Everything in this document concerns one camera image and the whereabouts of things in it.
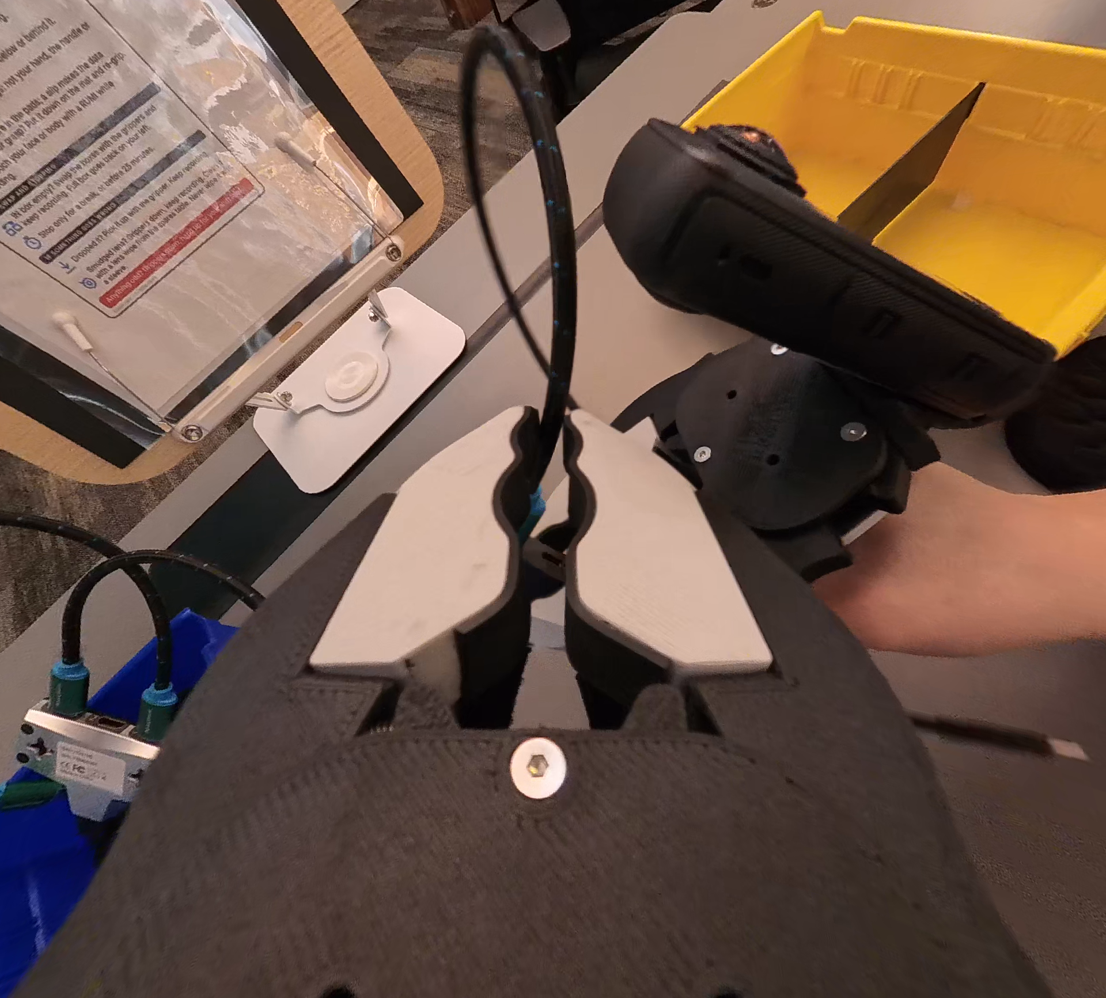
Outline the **silver hdmi switch box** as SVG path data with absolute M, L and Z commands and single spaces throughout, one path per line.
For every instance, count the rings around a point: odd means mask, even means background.
M 71 812 L 103 822 L 124 813 L 160 752 L 135 724 L 101 713 L 74 717 L 39 701 L 25 714 L 15 744 L 20 768 L 59 784 Z

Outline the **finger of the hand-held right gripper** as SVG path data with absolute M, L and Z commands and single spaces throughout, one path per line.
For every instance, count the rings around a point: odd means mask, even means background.
M 660 449 L 656 425 L 649 416 L 620 432 L 625 445 L 620 462 L 635 481 L 681 480 L 684 471 Z

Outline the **blue plastic bin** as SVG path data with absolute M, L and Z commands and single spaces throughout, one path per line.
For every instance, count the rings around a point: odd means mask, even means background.
M 179 705 L 194 690 L 238 628 L 185 610 L 173 618 L 173 688 Z M 152 684 L 156 646 L 150 640 L 98 692 L 90 708 L 136 722 L 140 695 Z M 50 801 L 9 805 L 7 791 L 35 789 L 46 781 L 30 768 L 2 778 L 1 812 L 1 996 L 11 996 L 22 977 L 46 950 L 88 888 L 103 854 L 122 824 L 122 812 L 108 821 L 82 820 L 61 791 Z

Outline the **wooden framed display board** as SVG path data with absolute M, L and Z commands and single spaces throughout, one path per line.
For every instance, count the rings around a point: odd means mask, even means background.
M 234 370 L 211 397 L 198 401 L 182 425 L 124 467 L 84 449 L 67 434 L 1 404 L 2 453 L 22 458 L 64 480 L 136 484 L 165 474 L 199 449 L 244 408 L 248 389 L 290 366 L 342 314 L 392 278 L 401 259 L 422 247 L 444 208 L 444 185 L 434 154 L 380 76 L 332 0 L 233 0 L 321 111 L 333 129 L 334 159 L 358 165 L 401 207 L 394 245 L 380 246 L 351 276 L 323 293 L 314 306 L 276 331 L 273 341 Z

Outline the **person's right forearm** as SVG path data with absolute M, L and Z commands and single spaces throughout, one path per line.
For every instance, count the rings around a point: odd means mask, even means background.
M 982 657 L 1105 640 L 1105 492 L 1029 495 L 945 464 L 814 592 L 864 646 Z

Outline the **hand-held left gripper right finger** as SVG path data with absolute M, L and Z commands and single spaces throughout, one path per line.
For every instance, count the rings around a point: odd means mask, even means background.
M 566 418 L 564 640 L 589 728 L 622 728 L 657 686 L 701 716 L 709 684 L 774 688 L 766 636 L 696 487 L 629 479 L 624 445 L 588 412 Z

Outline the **white metal stand base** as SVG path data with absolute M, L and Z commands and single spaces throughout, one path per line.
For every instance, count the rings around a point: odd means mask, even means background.
M 302 493 L 340 481 L 465 351 L 465 331 L 407 291 L 371 294 L 255 407 L 252 428 Z

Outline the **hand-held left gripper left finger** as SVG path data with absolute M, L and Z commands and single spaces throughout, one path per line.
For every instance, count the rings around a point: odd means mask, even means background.
M 509 726 L 530 658 L 520 530 L 538 412 L 511 407 L 380 495 L 307 564 L 307 682 L 349 693 L 343 729 Z

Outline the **black textured object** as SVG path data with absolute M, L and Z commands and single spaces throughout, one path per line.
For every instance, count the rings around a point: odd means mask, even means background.
M 1105 337 L 1060 358 L 1035 399 L 1004 423 L 1006 449 L 1051 493 L 1105 487 Z

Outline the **clear acrylic instruction sign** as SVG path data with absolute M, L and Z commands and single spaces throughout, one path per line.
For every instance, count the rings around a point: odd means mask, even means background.
M 1 0 L 2 403 L 197 441 L 422 197 L 278 0 Z

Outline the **yellow plastic bin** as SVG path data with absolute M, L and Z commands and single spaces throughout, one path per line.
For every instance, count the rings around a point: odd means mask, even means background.
M 1104 320 L 1103 50 L 816 12 L 684 129 L 766 131 L 836 218 L 979 85 L 945 162 L 875 242 L 1066 355 Z

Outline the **dark glass shelf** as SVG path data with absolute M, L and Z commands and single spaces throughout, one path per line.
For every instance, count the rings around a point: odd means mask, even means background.
M 933 183 L 985 89 L 985 81 L 975 84 L 838 215 L 837 223 L 873 242 Z

